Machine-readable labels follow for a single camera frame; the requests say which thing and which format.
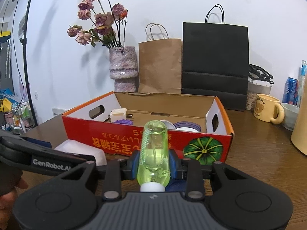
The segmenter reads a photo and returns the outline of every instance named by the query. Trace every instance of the blue can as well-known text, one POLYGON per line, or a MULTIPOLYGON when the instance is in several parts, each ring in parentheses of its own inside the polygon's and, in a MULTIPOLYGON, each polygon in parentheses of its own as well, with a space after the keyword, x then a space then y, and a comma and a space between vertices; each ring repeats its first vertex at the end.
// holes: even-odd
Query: blue can
POLYGON ((282 102, 294 104, 296 91, 297 91, 297 79, 289 77, 285 85, 285 94, 282 102))

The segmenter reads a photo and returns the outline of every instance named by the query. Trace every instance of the yellow mug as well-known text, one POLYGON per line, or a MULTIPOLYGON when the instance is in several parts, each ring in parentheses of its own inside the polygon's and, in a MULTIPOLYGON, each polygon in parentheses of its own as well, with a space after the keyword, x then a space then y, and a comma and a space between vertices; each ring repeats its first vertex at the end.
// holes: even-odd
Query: yellow mug
POLYGON ((284 120, 285 111, 277 98, 266 94, 257 94, 254 116, 265 122, 279 124, 284 120))

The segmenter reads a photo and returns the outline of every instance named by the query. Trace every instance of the human hand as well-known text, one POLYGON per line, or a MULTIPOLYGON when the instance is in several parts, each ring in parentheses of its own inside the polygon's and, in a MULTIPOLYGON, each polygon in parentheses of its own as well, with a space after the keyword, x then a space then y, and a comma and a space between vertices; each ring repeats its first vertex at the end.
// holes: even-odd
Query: human hand
MULTIPOLYGON (((16 187, 27 189, 28 184, 21 178, 16 187)), ((7 222, 12 214, 12 208, 16 198, 17 191, 15 188, 8 194, 0 196, 0 229, 2 230, 7 228, 7 222)))

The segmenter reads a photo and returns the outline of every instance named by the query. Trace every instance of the black tripod pole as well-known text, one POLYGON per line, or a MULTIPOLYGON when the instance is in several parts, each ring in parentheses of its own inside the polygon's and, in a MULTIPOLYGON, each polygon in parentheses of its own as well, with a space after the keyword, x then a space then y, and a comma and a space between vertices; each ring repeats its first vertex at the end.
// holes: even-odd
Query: black tripod pole
POLYGON ((30 85, 29 85, 29 78, 28 78, 28 68, 27 68, 27 26, 28 26, 28 17, 29 17, 29 10, 30 10, 30 3, 31 0, 28 1, 28 6, 27 6, 27 12, 25 16, 25 26, 24 26, 24 37, 21 41, 21 44, 23 45, 23 68, 25 72, 25 81, 26 81, 26 87, 27 87, 27 94, 28 94, 28 99, 29 99, 29 104, 32 112, 32 117, 34 121, 34 127, 38 125, 34 107, 33 107, 33 102, 31 98, 31 92, 30 92, 30 85))

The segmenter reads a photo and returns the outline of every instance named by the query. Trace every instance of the mug handle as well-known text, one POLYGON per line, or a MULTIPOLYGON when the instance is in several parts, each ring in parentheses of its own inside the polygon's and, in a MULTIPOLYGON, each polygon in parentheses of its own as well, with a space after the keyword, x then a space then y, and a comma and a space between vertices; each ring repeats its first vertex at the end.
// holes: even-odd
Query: mug handle
POLYGON ((278 109, 278 116, 277 116, 277 118, 271 118, 271 122, 274 123, 274 124, 279 124, 285 118, 285 110, 279 103, 275 103, 274 106, 277 107, 277 109, 278 109))

